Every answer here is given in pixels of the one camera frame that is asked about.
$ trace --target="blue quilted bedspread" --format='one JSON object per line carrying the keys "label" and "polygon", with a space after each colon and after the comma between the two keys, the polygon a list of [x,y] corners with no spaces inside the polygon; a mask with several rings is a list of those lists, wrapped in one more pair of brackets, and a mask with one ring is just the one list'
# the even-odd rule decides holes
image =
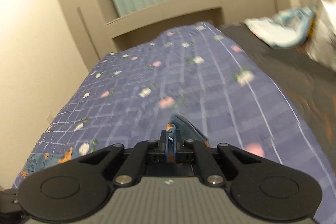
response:
{"label": "blue quilted bedspread", "polygon": [[172,112],[213,147],[260,143],[266,158],[312,175],[323,189],[315,219],[336,223],[336,178],[311,130],[272,79],[208,23],[173,28],[106,55],[32,152],[64,153],[92,140],[97,149],[132,147],[159,139]]}

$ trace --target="floral pattern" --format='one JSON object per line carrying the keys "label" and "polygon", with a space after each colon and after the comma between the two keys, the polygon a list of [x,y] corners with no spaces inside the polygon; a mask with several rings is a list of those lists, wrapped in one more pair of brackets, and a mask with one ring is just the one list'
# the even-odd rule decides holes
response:
{"label": "floral pattern", "polygon": [[237,45],[232,45],[231,49],[233,49],[235,52],[243,52],[243,50],[240,47],[238,47]]}
{"label": "floral pattern", "polygon": [[253,81],[254,75],[251,71],[242,69],[239,74],[235,75],[235,78],[240,86],[244,86]]}
{"label": "floral pattern", "polygon": [[250,152],[252,154],[255,154],[259,157],[265,158],[265,152],[264,152],[262,146],[260,145],[260,143],[250,143],[250,144],[244,146],[244,150],[246,150],[247,152]]}
{"label": "floral pattern", "polygon": [[90,151],[90,145],[88,143],[82,143],[79,147],[78,152],[81,156],[86,155]]}
{"label": "floral pattern", "polygon": [[218,41],[220,41],[220,40],[222,40],[224,37],[222,36],[222,35],[215,35],[214,36],[214,39],[215,40],[218,40]]}
{"label": "floral pattern", "polygon": [[144,88],[140,93],[139,95],[142,97],[142,98],[145,98],[146,96],[148,96],[149,94],[151,94],[152,90],[150,88]]}
{"label": "floral pattern", "polygon": [[80,123],[76,126],[76,128],[74,129],[74,131],[80,130],[80,129],[83,128],[83,127],[84,127],[84,123],[83,123],[83,122],[80,122]]}
{"label": "floral pattern", "polygon": [[155,61],[152,65],[154,66],[154,67],[159,67],[159,66],[161,66],[161,61]]}
{"label": "floral pattern", "polygon": [[109,92],[108,90],[106,90],[106,91],[104,91],[104,92],[101,94],[100,98],[105,98],[105,97],[107,97],[107,96],[109,96],[109,95],[110,95],[110,92]]}
{"label": "floral pattern", "polygon": [[203,31],[205,29],[205,27],[200,25],[200,26],[197,26],[196,29],[199,30],[199,31]]}
{"label": "floral pattern", "polygon": [[165,44],[165,47],[168,48],[168,47],[170,47],[171,45],[172,45],[172,42],[167,42],[167,43]]}
{"label": "floral pattern", "polygon": [[160,108],[172,107],[175,104],[175,100],[172,97],[162,98],[159,101]]}
{"label": "floral pattern", "polygon": [[203,59],[202,57],[200,57],[200,56],[195,56],[195,57],[193,58],[193,61],[194,61],[196,64],[202,64],[202,63],[204,63],[204,59]]}

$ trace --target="orange pattern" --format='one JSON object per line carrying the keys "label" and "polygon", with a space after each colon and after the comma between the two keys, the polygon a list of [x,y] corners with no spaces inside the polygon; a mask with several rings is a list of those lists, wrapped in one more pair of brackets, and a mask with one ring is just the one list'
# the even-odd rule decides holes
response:
{"label": "orange pattern", "polygon": [[23,178],[26,178],[28,176],[28,171],[21,171],[21,175]]}
{"label": "orange pattern", "polygon": [[58,161],[59,164],[62,164],[68,160],[71,160],[71,154],[72,154],[72,147],[70,147],[69,151],[68,152],[65,152],[64,153],[64,158],[60,159]]}

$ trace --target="blue cloth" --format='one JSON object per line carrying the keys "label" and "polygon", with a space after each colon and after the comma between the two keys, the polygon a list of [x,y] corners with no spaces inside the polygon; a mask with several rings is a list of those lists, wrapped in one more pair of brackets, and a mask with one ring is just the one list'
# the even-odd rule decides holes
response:
{"label": "blue cloth", "polygon": [[245,24],[260,40],[272,48],[298,47],[308,37],[315,7],[292,8],[271,18],[246,19]]}
{"label": "blue cloth", "polygon": [[[80,157],[79,152],[76,150],[72,150],[71,159],[75,159],[78,157]],[[48,154],[46,156],[46,153],[33,153],[27,159],[27,162],[22,170],[27,171],[27,175],[29,176],[32,173],[58,165],[58,161],[63,158],[63,154]]]}
{"label": "blue cloth", "polygon": [[172,113],[169,124],[173,125],[170,131],[179,129],[183,140],[194,139],[202,142],[208,142],[208,138],[185,117],[178,113]]}

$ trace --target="pink flower print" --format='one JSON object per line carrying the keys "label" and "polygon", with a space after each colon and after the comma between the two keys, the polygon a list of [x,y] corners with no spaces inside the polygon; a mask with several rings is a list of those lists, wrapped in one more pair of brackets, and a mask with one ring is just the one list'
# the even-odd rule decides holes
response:
{"label": "pink flower print", "polygon": [[243,50],[240,47],[236,46],[236,45],[232,45],[231,49],[233,49],[235,52],[243,52]]}
{"label": "pink flower print", "polygon": [[159,66],[161,66],[161,61],[155,61],[152,65],[154,66],[154,67],[159,67]]}
{"label": "pink flower print", "polygon": [[107,97],[107,96],[109,96],[110,95],[110,92],[109,91],[104,91],[102,94],[101,94],[101,96],[100,96],[100,98],[105,98],[105,97]]}
{"label": "pink flower print", "polygon": [[172,105],[174,105],[174,103],[175,103],[175,101],[171,97],[162,98],[159,102],[159,107],[160,108],[171,107]]}
{"label": "pink flower print", "polygon": [[246,145],[244,147],[244,149],[247,151],[247,152],[250,152],[252,154],[255,154],[259,157],[265,157],[265,153],[264,153],[264,150],[263,148],[261,147],[261,145],[259,143],[250,143],[248,145]]}

